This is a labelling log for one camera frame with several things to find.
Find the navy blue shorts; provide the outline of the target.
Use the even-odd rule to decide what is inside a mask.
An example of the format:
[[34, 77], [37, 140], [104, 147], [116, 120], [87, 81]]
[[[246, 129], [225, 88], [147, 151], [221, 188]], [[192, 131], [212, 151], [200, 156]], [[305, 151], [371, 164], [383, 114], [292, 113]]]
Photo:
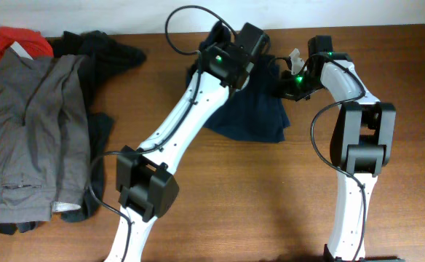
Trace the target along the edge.
[[204, 127], [232, 140], [279, 143], [290, 120], [282, 101], [272, 95], [279, 66], [273, 55], [261, 55], [246, 87], [237, 90]]

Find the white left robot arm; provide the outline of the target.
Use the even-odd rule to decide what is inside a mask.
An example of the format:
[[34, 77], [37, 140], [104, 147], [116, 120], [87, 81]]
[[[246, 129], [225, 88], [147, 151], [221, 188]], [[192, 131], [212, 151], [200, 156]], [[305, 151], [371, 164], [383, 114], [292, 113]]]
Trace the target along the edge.
[[139, 261], [155, 221], [177, 198], [178, 165], [204, 123], [247, 86], [269, 43], [263, 30], [245, 23], [233, 42], [199, 51], [185, 93], [157, 130], [137, 149], [125, 146], [116, 161], [119, 226], [107, 261]]

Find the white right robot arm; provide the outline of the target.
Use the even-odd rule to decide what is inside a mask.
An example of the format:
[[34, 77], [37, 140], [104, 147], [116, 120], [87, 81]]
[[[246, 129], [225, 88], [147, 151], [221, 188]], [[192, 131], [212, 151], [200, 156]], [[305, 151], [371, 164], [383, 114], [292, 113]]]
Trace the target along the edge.
[[324, 261], [365, 261], [365, 229], [368, 208], [381, 170], [391, 156], [396, 108], [382, 103], [362, 83], [353, 60], [336, 52], [330, 36], [308, 41], [309, 57], [298, 51], [286, 58], [288, 69], [273, 91], [278, 98], [307, 100], [327, 90], [333, 103], [317, 114], [338, 108], [330, 156], [317, 156], [337, 172], [338, 193], [332, 233], [325, 244]]

